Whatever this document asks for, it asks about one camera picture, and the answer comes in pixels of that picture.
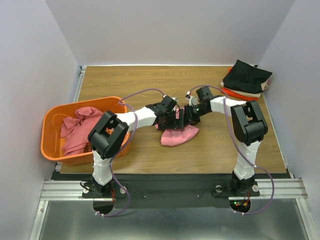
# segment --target screw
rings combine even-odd
[[[254,192],[259,192],[259,187],[258,187],[258,185],[253,185],[252,186],[252,190],[254,191]]]
[[[218,194],[222,193],[222,186],[220,186],[220,185],[215,186],[215,191],[216,191]]]
[[[127,188],[126,188],[125,186],[124,186],[123,188],[120,187],[120,193],[121,193],[121,194],[125,194],[125,193],[126,193],[125,190],[127,190]]]
[[[89,190],[86,189],[86,188],[84,188],[84,189],[82,190],[82,192],[83,192],[84,194],[87,194],[87,193],[89,192]]]

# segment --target folded clothes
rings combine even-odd
[[[261,88],[262,90],[266,90],[268,88],[268,84],[267,84],[267,81],[261,83]],[[233,89],[229,89],[227,87],[225,87],[225,83],[222,81],[220,82],[220,86],[223,88],[223,89],[228,89],[232,92],[234,92],[235,94],[239,94],[241,96],[244,96],[244,97],[249,97],[249,98],[260,98],[262,92],[260,93],[249,93],[249,92],[244,92],[244,91],[237,91],[237,90],[233,90]]]
[[[82,154],[87,145],[88,135],[97,124],[103,113],[91,106],[81,107],[75,111],[76,117],[63,119],[61,138],[65,138],[62,147],[65,156]]]
[[[222,88],[223,91],[225,91],[229,96],[231,97],[235,97],[237,99],[242,99],[242,100],[245,100],[245,101],[258,101],[258,98],[257,97],[249,97],[249,96],[243,96],[243,95],[240,95],[238,93],[235,93],[233,91],[231,91],[230,89],[228,88]]]
[[[261,86],[265,83],[272,72],[251,66],[243,61],[237,60],[228,74],[223,79],[223,87],[232,91],[241,91],[251,94],[259,94],[264,91]]]

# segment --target black mounting bracket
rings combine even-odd
[[[128,184],[126,182],[123,182],[122,184],[128,189]],[[83,186],[88,190],[88,192],[82,193],[82,197],[84,199],[111,198],[112,190],[115,190],[117,199],[125,199],[127,197],[126,193],[120,192],[120,187],[114,180],[102,186],[97,183],[93,177],[91,177],[89,181],[83,183]]]
[[[262,141],[268,132],[267,122],[257,101],[232,106],[231,116],[236,138],[247,146],[255,141]]]
[[[241,187],[235,184],[238,184],[238,181],[241,181]],[[254,177],[245,180],[239,180],[234,173],[232,173],[232,179],[230,180],[216,180],[214,182],[214,190],[212,192],[213,197],[215,198],[229,198],[229,197],[245,197],[247,192],[250,192],[251,197],[260,196],[259,191],[254,191],[253,186],[258,183],[255,181]]]
[[[198,124],[201,116],[212,112],[210,101],[221,97],[221,95],[213,96],[208,86],[199,88],[196,94],[198,95],[199,104],[194,106],[187,104],[184,106],[184,126]]]
[[[109,134],[106,129],[113,129]],[[117,154],[126,137],[129,126],[117,118],[112,111],[106,111],[88,135],[91,149],[97,151],[101,159],[109,159]]]
[[[177,101],[169,96],[165,96],[159,103],[146,105],[156,115],[154,124],[158,124],[159,130],[165,129],[183,129],[184,128],[184,110],[179,109],[178,118],[176,117]]]

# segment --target black cloth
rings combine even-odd
[[[242,91],[251,94],[263,92],[261,84],[272,72],[255,68],[243,61],[237,60],[230,72],[223,79],[223,86],[227,89]]]

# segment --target orange cloth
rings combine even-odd
[[[252,100],[255,100],[255,101],[258,101],[258,98],[257,97],[249,97],[249,96],[242,96],[238,93],[235,93],[225,87],[222,88],[223,91],[225,91],[229,96],[231,97],[235,97],[237,99],[242,99],[242,100],[245,100],[245,101],[252,101]]]

